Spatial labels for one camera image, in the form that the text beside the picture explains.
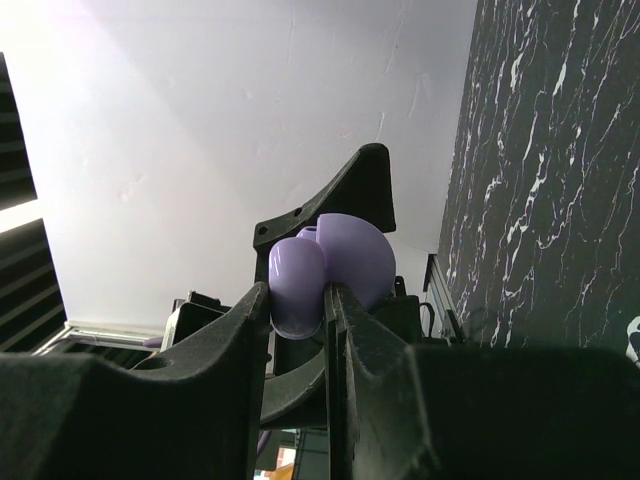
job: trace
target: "fluorescent light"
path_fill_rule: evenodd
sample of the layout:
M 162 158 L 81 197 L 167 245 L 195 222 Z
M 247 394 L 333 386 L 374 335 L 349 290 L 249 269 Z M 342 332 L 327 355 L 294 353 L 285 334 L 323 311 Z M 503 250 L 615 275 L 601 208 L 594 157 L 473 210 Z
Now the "fluorescent light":
M 0 210 L 0 233 L 21 227 L 42 218 L 38 200 Z

